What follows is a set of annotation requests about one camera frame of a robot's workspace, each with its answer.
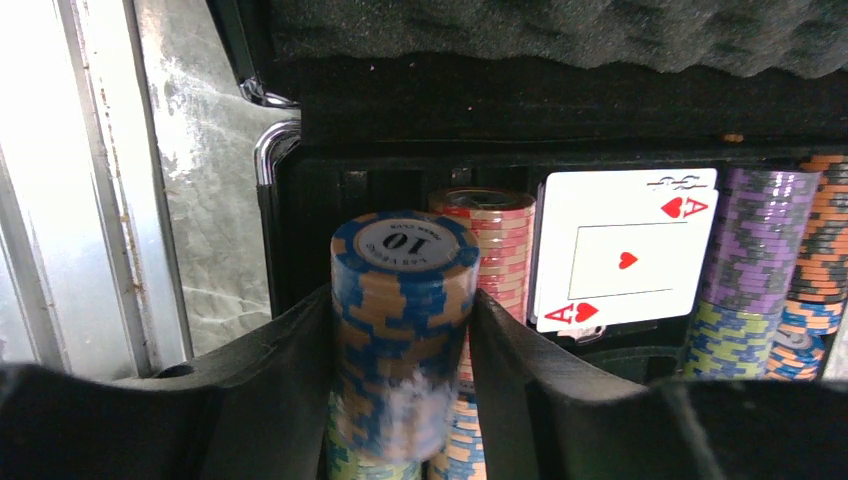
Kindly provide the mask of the brown red chip stack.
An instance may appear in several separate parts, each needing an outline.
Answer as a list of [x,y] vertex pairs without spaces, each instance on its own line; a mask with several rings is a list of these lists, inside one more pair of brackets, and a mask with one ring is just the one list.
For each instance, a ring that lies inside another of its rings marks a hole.
[[454,187],[428,195],[429,210],[466,226],[478,239],[478,286],[517,322],[526,321],[535,199],[486,187]]

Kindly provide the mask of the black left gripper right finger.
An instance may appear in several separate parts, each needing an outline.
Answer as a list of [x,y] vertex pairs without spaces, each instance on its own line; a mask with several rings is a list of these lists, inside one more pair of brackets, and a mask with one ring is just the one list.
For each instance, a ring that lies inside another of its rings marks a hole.
[[491,479],[843,479],[843,381],[643,386],[514,320],[487,293],[468,321]]

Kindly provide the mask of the green black chip stack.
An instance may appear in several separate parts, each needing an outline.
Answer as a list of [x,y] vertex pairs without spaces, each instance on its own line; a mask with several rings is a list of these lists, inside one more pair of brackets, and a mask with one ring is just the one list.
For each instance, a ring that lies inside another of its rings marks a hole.
[[357,454],[347,446],[339,433],[340,419],[338,401],[331,394],[324,435],[325,469],[328,479],[420,480],[422,478],[421,463],[378,464]]

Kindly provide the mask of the blue orange chip stack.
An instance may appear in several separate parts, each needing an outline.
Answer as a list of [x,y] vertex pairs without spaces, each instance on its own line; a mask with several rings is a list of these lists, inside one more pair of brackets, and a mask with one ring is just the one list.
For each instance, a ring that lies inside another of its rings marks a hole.
[[365,214],[333,233],[331,403],[356,453],[404,464],[442,448],[480,256],[467,227],[419,211]]

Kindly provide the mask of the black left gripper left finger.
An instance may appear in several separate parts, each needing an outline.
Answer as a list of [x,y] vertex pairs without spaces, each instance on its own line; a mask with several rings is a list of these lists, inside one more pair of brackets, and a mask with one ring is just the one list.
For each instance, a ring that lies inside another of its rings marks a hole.
[[5,479],[315,479],[332,383],[330,292],[153,378],[1,368]]

